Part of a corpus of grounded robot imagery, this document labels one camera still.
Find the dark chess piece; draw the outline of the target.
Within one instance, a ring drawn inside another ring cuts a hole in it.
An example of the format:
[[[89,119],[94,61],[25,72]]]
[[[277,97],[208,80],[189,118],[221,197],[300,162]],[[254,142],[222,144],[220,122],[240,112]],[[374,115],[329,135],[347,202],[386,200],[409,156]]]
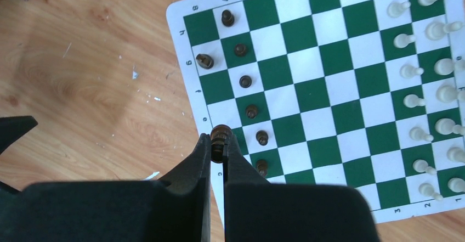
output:
[[[242,88],[248,88],[252,84],[252,78],[248,75],[243,75],[239,79],[239,85]]]

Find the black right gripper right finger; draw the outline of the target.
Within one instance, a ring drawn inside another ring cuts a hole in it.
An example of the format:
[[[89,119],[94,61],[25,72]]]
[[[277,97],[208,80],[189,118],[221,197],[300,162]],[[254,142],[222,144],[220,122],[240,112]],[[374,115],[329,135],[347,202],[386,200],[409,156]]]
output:
[[[242,156],[233,135],[223,158],[226,241],[379,241],[356,189],[272,184]]]

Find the dark knight piece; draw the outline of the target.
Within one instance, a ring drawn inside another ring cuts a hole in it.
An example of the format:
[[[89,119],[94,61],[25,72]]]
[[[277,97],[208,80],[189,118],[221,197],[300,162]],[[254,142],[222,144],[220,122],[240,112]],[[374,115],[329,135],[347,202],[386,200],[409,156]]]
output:
[[[214,66],[214,59],[208,54],[199,53],[196,62],[203,69],[211,69]]]

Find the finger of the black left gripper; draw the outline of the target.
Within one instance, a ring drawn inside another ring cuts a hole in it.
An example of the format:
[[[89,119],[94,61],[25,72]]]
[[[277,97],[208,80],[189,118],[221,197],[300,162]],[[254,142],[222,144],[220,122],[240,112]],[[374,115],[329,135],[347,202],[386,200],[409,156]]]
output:
[[[1,117],[1,153],[37,125],[32,116]]]

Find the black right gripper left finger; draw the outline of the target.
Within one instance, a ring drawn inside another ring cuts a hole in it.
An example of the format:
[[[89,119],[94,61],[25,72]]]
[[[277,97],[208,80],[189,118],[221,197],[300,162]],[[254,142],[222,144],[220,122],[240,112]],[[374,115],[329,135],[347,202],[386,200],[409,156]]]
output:
[[[156,181],[42,182],[1,211],[1,241],[210,241],[211,140]]]

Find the dark pawn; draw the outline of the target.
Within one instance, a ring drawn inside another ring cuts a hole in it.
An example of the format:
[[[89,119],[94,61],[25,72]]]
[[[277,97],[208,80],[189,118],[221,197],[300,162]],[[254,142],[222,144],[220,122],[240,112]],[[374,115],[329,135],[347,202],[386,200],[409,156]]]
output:
[[[235,17],[230,10],[226,9],[222,11],[221,21],[224,26],[231,27],[235,22]]]
[[[238,43],[234,46],[234,54],[237,57],[244,57],[248,52],[248,48],[244,43]]]
[[[258,115],[258,107],[254,104],[247,106],[245,111],[249,119],[254,119]]]
[[[260,130],[256,133],[256,140],[260,145],[265,146],[268,143],[269,136],[266,131]]]

